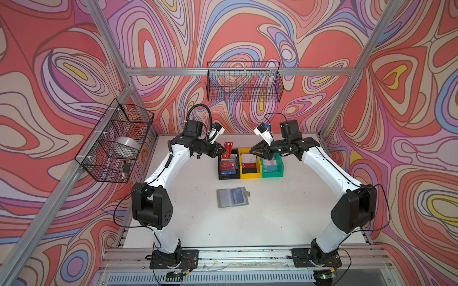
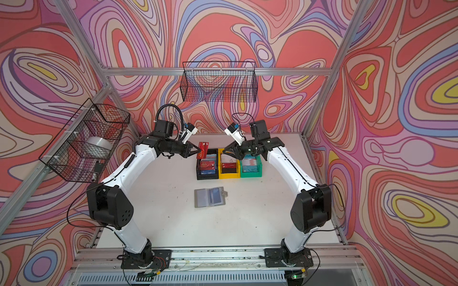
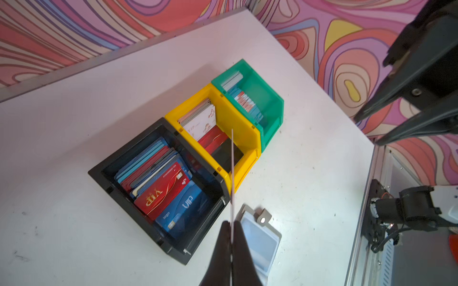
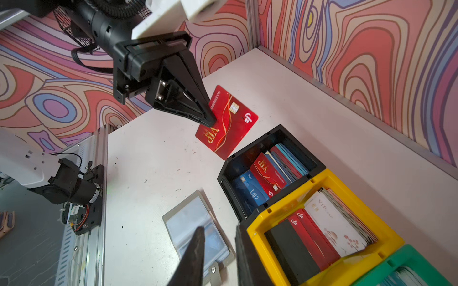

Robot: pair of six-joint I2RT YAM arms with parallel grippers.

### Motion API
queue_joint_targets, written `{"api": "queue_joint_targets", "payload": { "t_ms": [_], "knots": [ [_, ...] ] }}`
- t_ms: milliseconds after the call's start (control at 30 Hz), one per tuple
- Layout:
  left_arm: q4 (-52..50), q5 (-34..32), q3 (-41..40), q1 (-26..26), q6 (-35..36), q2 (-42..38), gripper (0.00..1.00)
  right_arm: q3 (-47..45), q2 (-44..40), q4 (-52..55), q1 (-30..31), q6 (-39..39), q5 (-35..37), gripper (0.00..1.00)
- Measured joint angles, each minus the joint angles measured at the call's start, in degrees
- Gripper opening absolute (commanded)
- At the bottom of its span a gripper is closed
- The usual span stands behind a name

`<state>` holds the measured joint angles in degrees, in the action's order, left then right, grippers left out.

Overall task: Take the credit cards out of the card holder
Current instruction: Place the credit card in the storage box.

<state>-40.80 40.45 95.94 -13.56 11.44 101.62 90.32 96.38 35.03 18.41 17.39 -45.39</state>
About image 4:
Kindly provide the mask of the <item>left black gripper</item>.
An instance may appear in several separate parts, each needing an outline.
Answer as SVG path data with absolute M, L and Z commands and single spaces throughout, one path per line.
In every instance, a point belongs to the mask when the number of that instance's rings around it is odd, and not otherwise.
M 114 98 L 124 105 L 127 98 L 149 87 L 146 101 L 154 109 L 206 127 L 215 125 L 208 93 L 193 54 L 187 49 L 191 42 L 192 37 L 187 32 L 179 31 L 114 45 Z M 161 65 L 162 81 L 154 78 Z

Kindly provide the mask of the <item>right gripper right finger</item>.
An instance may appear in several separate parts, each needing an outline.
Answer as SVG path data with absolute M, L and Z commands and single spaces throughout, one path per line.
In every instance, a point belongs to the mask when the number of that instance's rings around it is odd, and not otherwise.
M 240 286 L 273 286 L 247 229 L 242 225 L 237 225 L 235 243 L 238 284 Z

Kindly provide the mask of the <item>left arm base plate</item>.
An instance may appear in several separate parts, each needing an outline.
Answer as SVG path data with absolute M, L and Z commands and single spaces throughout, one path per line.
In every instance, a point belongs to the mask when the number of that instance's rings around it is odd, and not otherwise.
M 84 210 L 78 212 L 73 224 L 73 231 L 77 236 L 90 232 L 102 223 L 104 174 L 104 166 L 99 164 L 81 179 L 76 195 L 78 199 L 82 199 L 77 204 Z

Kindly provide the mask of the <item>red VIP card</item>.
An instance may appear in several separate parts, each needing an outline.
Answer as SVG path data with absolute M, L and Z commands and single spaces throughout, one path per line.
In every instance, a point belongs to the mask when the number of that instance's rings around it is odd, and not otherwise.
M 209 106 L 217 121 L 211 128 L 200 125 L 195 136 L 225 160 L 255 125 L 259 116 L 219 85 L 214 90 Z
M 258 155 L 251 165 L 250 171 L 269 198 L 273 198 L 287 186 L 286 180 L 264 153 Z

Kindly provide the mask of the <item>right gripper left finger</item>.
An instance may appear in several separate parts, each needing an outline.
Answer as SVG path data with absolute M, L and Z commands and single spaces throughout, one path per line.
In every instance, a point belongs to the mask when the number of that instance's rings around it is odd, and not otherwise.
M 201 286 L 205 259 L 205 230 L 196 228 L 192 239 L 167 286 Z

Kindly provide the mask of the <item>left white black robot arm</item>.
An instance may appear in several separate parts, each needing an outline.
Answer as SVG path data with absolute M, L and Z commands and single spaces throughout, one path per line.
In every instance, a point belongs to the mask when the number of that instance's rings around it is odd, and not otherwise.
M 156 110 L 201 125 L 216 124 L 209 97 L 190 50 L 192 37 L 175 28 L 220 7 L 217 1 L 2 1 L 1 11 L 22 10 L 43 18 L 53 13 L 76 43 L 72 58 L 102 49 L 113 60 L 100 73 L 113 76 L 113 97 L 121 104 L 145 93 Z

